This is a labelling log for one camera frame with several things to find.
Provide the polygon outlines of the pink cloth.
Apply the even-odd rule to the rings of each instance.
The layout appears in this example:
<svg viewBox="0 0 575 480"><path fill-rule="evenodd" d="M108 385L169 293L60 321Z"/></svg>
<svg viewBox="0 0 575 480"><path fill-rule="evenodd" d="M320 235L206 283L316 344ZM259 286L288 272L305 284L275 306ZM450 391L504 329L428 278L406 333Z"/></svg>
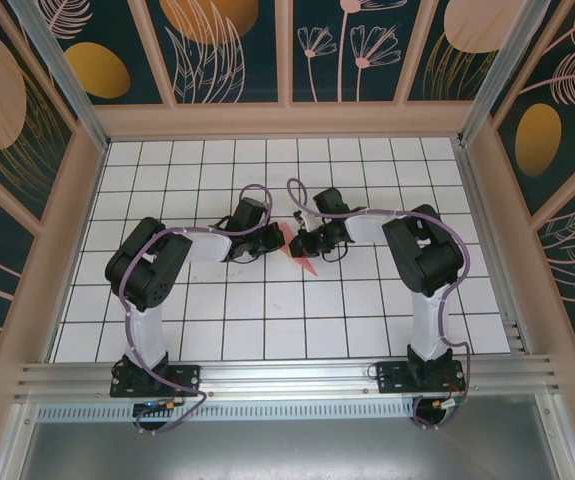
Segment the pink cloth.
<svg viewBox="0 0 575 480"><path fill-rule="evenodd" d="M290 243L295 238L295 234L294 234L292 228L290 227L290 225L287 222L280 222L279 223L279 229L282 232L283 239L284 239L284 245L281 247L281 251L289 259L293 260L295 263L300 265L306 272L317 277L318 274L316 273L316 270L314 269L314 267L311 265L310 261L307 258L294 257L292 255L291 250L290 250Z"/></svg>

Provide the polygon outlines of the grey metal sheet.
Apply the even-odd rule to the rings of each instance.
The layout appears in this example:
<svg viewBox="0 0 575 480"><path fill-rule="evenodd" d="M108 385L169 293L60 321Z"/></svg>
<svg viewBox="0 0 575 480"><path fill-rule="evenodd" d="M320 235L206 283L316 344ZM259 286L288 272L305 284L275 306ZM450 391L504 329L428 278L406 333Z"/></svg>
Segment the grey metal sheet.
<svg viewBox="0 0 575 480"><path fill-rule="evenodd" d="M551 405L468 401L436 431L406 418L200 420L145 437L126 422L25 414L4 480L575 480Z"/></svg>

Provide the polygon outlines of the aluminium mounting rail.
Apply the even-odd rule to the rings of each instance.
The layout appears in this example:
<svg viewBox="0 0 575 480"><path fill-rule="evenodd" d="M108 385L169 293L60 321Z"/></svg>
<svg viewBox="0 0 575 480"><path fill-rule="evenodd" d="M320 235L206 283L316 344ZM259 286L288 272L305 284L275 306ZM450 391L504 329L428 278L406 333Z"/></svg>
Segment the aluminium mounting rail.
<svg viewBox="0 0 575 480"><path fill-rule="evenodd" d="M210 400L375 398L373 359L208 361L200 389ZM108 401L109 363L43 363L22 367L12 396L20 402ZM472 396L551 394L559 391L543 355L475 355L468 382Z"/></svg>

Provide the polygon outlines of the aluminium side rail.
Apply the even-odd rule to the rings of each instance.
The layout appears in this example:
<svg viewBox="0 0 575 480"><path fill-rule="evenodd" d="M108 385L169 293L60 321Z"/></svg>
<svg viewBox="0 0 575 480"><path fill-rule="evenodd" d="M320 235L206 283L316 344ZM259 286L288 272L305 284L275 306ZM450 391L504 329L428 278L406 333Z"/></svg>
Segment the aluminium side rail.
<svg viewBox="0 0 575 480"><path fill-rule="evenodd" d="M513 354L531 355L533 342L524 324L515 288L504 258L491 210L483 195L481 182L475 172L468 150L457 139L452 139L456 163L461 175L465 194L470 205L474 225L481 243L483 257L490 275L492 289L507 331Z"/></svg>

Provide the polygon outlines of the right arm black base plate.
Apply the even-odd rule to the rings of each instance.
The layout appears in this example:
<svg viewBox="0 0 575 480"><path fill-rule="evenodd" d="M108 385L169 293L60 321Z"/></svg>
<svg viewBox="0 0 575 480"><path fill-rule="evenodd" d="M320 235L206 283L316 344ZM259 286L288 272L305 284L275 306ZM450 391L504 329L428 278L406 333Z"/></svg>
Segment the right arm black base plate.
<svg viewBox="0 0 575 480"><path fill-rule="evenodd" d="M381 394L463 392L466 387L462 364L457 360L446 366L431 367L428 373L412 373L406 361L377 362L369 375Z"/></svg>

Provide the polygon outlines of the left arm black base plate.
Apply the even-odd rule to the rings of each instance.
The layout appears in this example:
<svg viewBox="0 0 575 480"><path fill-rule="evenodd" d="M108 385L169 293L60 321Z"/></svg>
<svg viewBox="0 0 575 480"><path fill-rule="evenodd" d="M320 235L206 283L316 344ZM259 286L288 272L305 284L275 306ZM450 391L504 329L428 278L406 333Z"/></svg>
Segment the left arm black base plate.
<svg viewBox="0 0 575 480"><path fill-rule="evenodd" d="M141 368L129 364L112 370L109 388L111 398L163 398L174 396L196 397L200 386L200 368L196 365L167 366L156 372L167 381L190 389L182 392L152 378Z"/></svg>

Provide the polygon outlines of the aluminium frame post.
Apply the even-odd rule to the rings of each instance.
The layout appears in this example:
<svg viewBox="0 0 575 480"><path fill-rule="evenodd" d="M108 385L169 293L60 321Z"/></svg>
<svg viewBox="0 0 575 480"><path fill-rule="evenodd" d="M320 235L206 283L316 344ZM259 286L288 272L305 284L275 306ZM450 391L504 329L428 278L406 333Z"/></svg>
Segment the aluminium frame post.
<svg viewBox="0 0 575 480"><path fill-rule="evenodd" d="M94 144L104 153L108 137L60 41L74 40L93 17L90 0L5 0L60 86Z"/></svg>
<svg viewBox="0 0 575 480"><path fill-rule="evenodd" d="M458 131L458 145L461 148L466 149L476 137L542 23L550 2L551 0L525 0Z"/></svg>

